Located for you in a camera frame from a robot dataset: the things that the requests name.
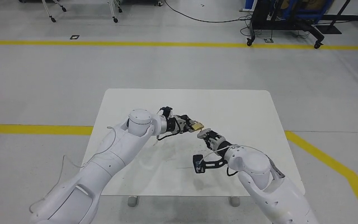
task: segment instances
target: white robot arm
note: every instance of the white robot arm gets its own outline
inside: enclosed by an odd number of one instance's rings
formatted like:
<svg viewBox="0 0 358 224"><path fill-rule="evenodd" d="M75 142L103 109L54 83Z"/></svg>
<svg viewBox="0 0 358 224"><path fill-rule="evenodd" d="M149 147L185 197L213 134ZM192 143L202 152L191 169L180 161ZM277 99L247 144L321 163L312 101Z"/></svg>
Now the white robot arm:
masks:
<svg viewBox="0 0 358 224"><path fill-rule="evenodd" d="M117 172L131 163L151 136L162 140L203 128L202 124L191 120L187 115L172 115L169 107L161 110L163 115L153 115L142 109L133 110L129 118L113 127L113 132L103 139L97 153L84 168L45 197L32 214L30 223L91 223L104 187ZM159 138L165 132L172 134ZM210 129L201 131L197 136L221 159L206 162L202 155L194 155L196 173L228 164L229 168L238 172L239 180L272 223L318 224L299 189L265 154L230 144L223 136ZM269 184L270 173L273 180Z"/></svg>
<svg viewBox="0 0 358 224"><path fill-rule="evenodd" d="M238 173L242 185L273 224L318 224L306 198L267 155L250 150L248 146L230 144L211 129L202 130L197 137L222 159L206 162L202 155L194 155L196 173L228 164L228 168ZM269 184L270 173L273 180Z"/></svg>
<svg viewBox="0 0 358 224"><path fill-rule="evenodd" d="M32 214L30 223L89 224L98 210L101 193L111 178L132 162L151 136L165 132L172 135L202 128L186 115L172 115L169 107L163 115L142 109L133 110L129 118L113 127L95 156L69 181L51 191Z"/></svg>

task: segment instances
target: yellow stripe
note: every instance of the yellow stripe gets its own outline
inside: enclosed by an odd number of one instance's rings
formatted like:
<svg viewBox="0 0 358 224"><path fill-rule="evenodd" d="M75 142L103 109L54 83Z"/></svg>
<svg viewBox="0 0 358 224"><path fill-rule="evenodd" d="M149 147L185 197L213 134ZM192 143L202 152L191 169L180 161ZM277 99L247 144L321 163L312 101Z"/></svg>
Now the yellow stripe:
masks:
<svg viewBox="0 0 358 224"><path fill-rule="evenodd" d="M358 176L354 171L350 170L345 165L341 164L331 156L327 155L315 146L311 145L295 133L289 131L286 131L285 133L288 140L295 143L300 148L306 150L312 156L316 157L318 160L320 160L330 168L336 170L339 174L343 175L348 180L354 194L358 198Z"/></svg>
<svg viewBox="0 0 358 224"><path fill-rule="evenodd" d="M0 124L0 134L72 134L88 136L91 135L92 129L92 126Z"/></svg>
<svg viewBox="0 0 358 224"><path fill-rule="evenodd" d="M92 129L92 126L0 124L0 134L62 134L88 136L91 135ZM343 175L348 180L354 194L358 198L358 176L354 171L311 145L295 133L290 131L286 131L285 133L288 140L292 141L297 146L306 150L312 156L316 157L318 160Z"/></svg>
<svg viewBox="0 0 358 224"><path fill-rule="evenodd" d="M0 45L60 45L60 46L166 46L187 48L249 48L246 43L200 43L200 42L134 42L134 41L56 41L56 40L0 40ZM253 44L250 48L266 49L314 49L302 44ZM322 45L325 50L358 50L358 46Z"/></svg>

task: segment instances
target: caster wheel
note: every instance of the caster wheel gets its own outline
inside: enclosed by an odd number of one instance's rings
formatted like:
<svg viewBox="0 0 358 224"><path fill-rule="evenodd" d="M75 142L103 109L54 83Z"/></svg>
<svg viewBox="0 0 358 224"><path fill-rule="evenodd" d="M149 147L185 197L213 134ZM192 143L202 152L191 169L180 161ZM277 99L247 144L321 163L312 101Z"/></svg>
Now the caster wheel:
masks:
<svg viewBox="0 0 358 224"><path fill-rule="evenodd" d="M319 41L316 41L314 44L314 48L318 49L322 44Z"/></svg>

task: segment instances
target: concrete floor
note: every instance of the concrete floor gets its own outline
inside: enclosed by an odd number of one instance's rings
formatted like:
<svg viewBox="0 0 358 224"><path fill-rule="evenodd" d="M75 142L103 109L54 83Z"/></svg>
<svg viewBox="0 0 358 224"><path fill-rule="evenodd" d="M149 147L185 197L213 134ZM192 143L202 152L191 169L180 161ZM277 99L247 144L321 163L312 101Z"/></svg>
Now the concrete floor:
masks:
<svg viewBox="0 0 358 224"><path fill-rule="evenodd" d="M204 20L244 16L243 1L168 0ZM243 22L206 24L167 6L124 5L114 24L106 1L0 2L0 40L176 41L245 43ZM327 45L357 45L358 22L338 24ZM271 32L263 32L257 43ZM314 39L274 31L275 44ZM253 48L152 48L0 45L0 124L93 125L108 88L268 90L285 130L358 172L358 51ZM0 135L0 223L27 223L28 205L56 182L67 154L78 164L89 136ZM356 223L358 201L346 179L290 142L321 223ZM63 180L77 169L66 164ZM102 197L93 223L267 223L250 198Z"/></svg>

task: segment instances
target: white table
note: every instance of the white table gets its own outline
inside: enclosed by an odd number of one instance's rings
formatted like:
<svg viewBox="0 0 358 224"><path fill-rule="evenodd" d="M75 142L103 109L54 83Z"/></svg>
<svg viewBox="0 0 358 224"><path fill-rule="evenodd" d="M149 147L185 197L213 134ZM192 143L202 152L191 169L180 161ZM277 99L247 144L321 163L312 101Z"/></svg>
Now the white table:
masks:
<svg viewBox="0 0 358 224"><path fill-rule="evenodd" d="M142 108L156 113L170 106L173 113L187 114L230 143L258 148L305 193L269 92L261 90L153 90L109 89L103 98L83 162L97 150L103 137ZM116 174L102 195L152 196L249 196L237 177L227 177L226 166L196 174L192 156L207 154L196 133L166 138L155 144L152 137L126 168ZM214 154L205 160L217 160Z"/></svg>

